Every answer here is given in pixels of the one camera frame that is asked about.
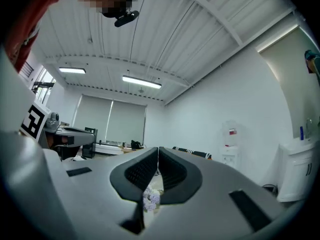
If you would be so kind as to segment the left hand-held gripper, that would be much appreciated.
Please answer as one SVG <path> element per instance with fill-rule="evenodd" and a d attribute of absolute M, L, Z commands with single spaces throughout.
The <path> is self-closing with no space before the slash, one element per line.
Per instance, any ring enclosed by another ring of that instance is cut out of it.
<path fill-rule="evenodd" d="M 33 138 L 42 148 L 51 148 L 54 135 L 61 140 L 58 146 L 63 147 L 80 147 L 96 142 L 96 136 L 90 131 L 59 125 L 59 114 L 34 100 L 19 130 Z"/>

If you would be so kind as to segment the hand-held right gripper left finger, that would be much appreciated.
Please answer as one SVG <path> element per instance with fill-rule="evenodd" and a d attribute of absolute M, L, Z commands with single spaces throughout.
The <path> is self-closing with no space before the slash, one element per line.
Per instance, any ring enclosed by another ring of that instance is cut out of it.
<path fill-rule="evenodd" d="M 62 162 L 44 150 L 42 222 L 54 240 L 157 240 L 157 223 L 144 226 L 143 191 L 158 162 L 156 147 L 107 159 Z"/>

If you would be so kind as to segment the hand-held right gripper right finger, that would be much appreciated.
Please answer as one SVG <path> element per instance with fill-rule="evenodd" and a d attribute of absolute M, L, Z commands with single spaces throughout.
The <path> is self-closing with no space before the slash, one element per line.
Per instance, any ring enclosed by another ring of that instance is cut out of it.
<path fill-rule="evenodd" d="M 161 147 L 160 210 L 146 240 L 268 239 L 285 209 L 234 168 Z"/>

